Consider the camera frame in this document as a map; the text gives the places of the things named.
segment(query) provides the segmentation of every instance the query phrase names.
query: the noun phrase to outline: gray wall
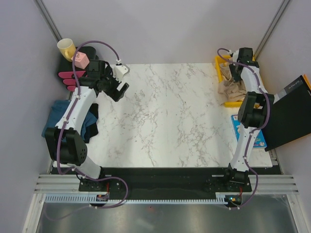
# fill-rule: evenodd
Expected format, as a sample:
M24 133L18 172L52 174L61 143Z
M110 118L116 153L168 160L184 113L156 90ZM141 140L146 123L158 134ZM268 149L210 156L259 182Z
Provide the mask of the gray wall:
M292 1L260 55L260 74L271 93L304 73L311 81L310 9L310 0ZM295 176L305 211L311 219L311 135L276 151L284 171Z
M56 80L56 42L32 0L0 8L0 231L19 233L48 152L41 131L66 91Z
M76 45L111 44L124 63L213 62L217 48L256 48L282 0L43 0ZM109 49L96 45L109 61Z

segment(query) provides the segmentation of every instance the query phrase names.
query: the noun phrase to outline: pink cube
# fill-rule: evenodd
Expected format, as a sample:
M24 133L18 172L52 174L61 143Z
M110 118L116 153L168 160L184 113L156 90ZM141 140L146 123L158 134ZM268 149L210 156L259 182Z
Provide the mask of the pink cube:
M77 52L74 64L76 67L84 69L89 64L89 59L85 53Z

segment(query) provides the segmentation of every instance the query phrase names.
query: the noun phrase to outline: beige cloth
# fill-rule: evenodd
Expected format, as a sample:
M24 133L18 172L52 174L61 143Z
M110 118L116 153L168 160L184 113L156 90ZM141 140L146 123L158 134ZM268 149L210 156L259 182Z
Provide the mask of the beige cloth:
M223 77L223 81L218 85L221 104L227 101L236 102L243 100L246 95L244 82L234 82L228 62L220 64L220 71Z

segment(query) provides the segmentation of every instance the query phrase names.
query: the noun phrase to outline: yellow mug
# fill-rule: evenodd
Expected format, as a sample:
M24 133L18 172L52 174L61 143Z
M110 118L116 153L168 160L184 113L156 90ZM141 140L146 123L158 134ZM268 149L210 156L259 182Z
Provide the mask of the yellow mug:
M70 62L72 62L72 57L74 55L74 52L76 51L76 47L73 44L73 41L69 38L61 39L57 43L57 47L62 53L62 55Z

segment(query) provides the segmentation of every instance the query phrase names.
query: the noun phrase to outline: white marble surface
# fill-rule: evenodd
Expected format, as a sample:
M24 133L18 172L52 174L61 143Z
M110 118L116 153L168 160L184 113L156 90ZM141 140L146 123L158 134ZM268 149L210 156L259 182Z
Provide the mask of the white marble surface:
M237 140L230 116L218 104L212 64L129 65L130 87L115 103L99 104L99 134L88 156L105 167L227 167ZM269 153L254 149L250 165L272 166Z

